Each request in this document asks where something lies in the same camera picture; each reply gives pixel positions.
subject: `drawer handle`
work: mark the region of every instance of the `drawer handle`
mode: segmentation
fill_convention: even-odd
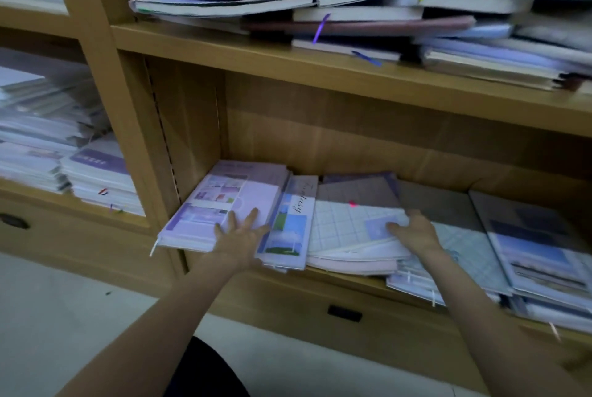
[[[12,216],[6,213],[0,213],[0,219],[4,224],[11,225],[12,227],[16,227],[17,229],[29,229],[31,226],[22,218],[18,216]]]
[[[359,311],[348,310],[342,306],[329,305],[327,314],[336,316],[337,318],[347,319],[352,322],[360,322],[362,320],[362,313]]]

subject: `person's left hand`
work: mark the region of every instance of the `person's left hand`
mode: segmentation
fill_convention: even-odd
[[[243,223],[239,225],[236,221],[236,215],[233,211],[230,211],[228,213],[227,233],[224,233],[219,224],[214,226],[217,242],[211,255],[218,256],[223,261],[228,261],[229,265],[236,269],[235,272],[261,265],[261,260],[255,258],[255,252],[261,238],[269,232],[270,227],[264,225],[258,229],[252,229],[258,213],[259,210],[256,208],[251,210]]]

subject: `forearm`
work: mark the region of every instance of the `forearm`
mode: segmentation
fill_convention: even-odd
[[[420,253],[492,396],[580,396],[576,382],[442,249]]]
[[[211,253],[58,394],[160,397],[208,308],[233,275]]]

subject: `person's right hand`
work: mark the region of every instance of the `person's right hand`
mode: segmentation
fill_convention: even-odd
[[[401,226],[396,222],[387,223],[387,229],[392,235],[417,256],[431,250],[442,249],[436,229],[429,219],[419,210],[406,210],[405,213],[409,217],[408,226]]]

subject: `hand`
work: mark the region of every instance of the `hand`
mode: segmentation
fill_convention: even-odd
[[[212,255],[223,261],[228,261],[229,266],[235,269],[234,272],[241,272],[250,267],[261,265],[261,260],[255,258],[255,252],[261,238],[269,232],[270,227],[264,225],[258,229],[251,229],[258,213],[258,209],[251,210],[251,213],[239,226],[236,215],[230,211],[228,213],[228,233],[226,234],[219,224],[214,226],[217,242]]]
[[[423,216],[419,210],[409,210],[405,213],[409,216],[409,225],[403,227],[396,222],[388,222],[387,229],[390,233],[417,256],[431,250],[442,249],[436,229],[429,219]]]

